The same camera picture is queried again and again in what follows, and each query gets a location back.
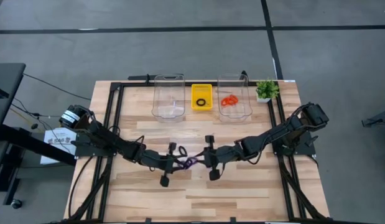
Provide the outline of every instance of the white pot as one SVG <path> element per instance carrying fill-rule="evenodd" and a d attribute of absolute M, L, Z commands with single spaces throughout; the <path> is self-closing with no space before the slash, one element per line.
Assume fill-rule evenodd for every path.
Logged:
<path fill-rule="evenodd" d="M 265 98 L 265 99 L 262 99 L 262 98 L 259 98 L 257 96 L 257 102 L 258 103 L 268 103 L 268 101 L 271 100 L 271 98 Z"/>

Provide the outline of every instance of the black rubber ring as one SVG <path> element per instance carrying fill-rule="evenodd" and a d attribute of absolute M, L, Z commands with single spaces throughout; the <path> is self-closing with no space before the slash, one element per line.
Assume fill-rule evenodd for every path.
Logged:
<path fill-rule="evenodd" d="M 206 104 L 206 100 L 205 99 L 198 99 L 197 100 L 197 105 L 198 106 L 204 106 Z"/>

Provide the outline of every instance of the caster wheel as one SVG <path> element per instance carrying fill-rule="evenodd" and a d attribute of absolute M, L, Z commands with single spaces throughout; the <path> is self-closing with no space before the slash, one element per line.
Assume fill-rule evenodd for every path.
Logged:
<path fill-rule="evenodd" d="M 18 209 L 22 207 L 22 202 L 18 199 L 13 199 L 11 202 L 11 206 L 13 209 Z"/>

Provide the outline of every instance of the wooden table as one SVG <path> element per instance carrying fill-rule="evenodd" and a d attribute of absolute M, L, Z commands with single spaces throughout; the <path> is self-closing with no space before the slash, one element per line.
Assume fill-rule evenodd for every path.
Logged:
<path fill-rule="evenodd" d="M 103 121 L 111 81 L 96 82 L 90 110 Z M 286 117 L 299 105 L 300 98 L 295 82 L 279 81 Z M 119 127 L 120 136 L 127 140 L 145 135 L 148 149 L 165 153 L 169 142 L 176 142 L 194 155 L 207 146 L 205 135 L 215 136 L 215 148 L 246 136 L 257 136 L 271 129 L 268 106 L 257 103 L 255 87 L 249 87 L 252 115 L 244 124 L 224 124 L 218 120 L 216 88 L 213 87 L 212 111 L 192 111 L 190 87 L 185 91 L 185 121 L 159 123 L 151 114 L 154 87 L 127 87 L 124 90 Z M 111 110 L 112 125 L 116 93 Z M 277 122 L 279 114 L 274 102 Z M 87 158 L 78 160 L 73 182 Z M 307 156 L 295 156 L 300 186 L 317 210 L 328 216 L 327 204 L 316 164 Z M 72 213 L 84 201 L 91 189 L 96 158 L 87 165 L 77 183 L 73 196 Z M 169 175 L 170 185 L 159 184 L 161 170 L 151 172 L 148 167 L 133 164 L 116 156 L 113 161 L 111 182 L 104 220 L 106 222 L 223 221 L 236 217 L 238 221 L 288 220 L 281 175 L 272 146 L 263 151 L 257 165 L 247 162 L 230 162 L 220 180 L 209 181 L 208 169 L 195 165 L 190 170 Z M 290 189 L 295 217 L 299 215 L 295 194 Z M 98 215 L 101 192 L 95 201 L 93 217 Z"/>

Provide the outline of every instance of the clear plastic container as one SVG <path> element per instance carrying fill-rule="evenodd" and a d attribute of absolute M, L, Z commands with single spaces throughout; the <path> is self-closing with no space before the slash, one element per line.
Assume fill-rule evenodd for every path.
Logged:
<path fill-rule="evenodd" d="M 159 122 L 179 122 L 185 112 L 185 79 L 183 75 L 157 75 L 155 77 L 154 107 L 152 115 Z"/>
<path fill-rule="evenodd" d="M 220 121 L 242 122 L 252 114 L 249 100 L 249 78 L 246 75 L 220 75 L 217 79 L 218 108 Z M 235 105 L 222 106 L 224 98 L 234 95 L 238 98 Z"/>

